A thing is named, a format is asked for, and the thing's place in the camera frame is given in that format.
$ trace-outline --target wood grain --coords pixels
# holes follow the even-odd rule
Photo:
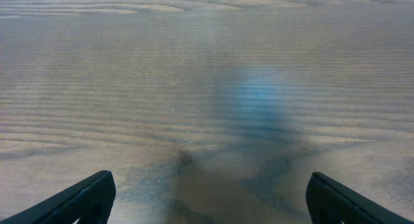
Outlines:
[[[414,219],[411,1],[0,0],[0,217],[111,170],[110,223],[310,223],[321,171]]]

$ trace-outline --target wooden table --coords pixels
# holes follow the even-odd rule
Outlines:
[[[110,170],[110,223],[310,223],[314,171],[414,219],[410,1],[0,0],[0,218]]]

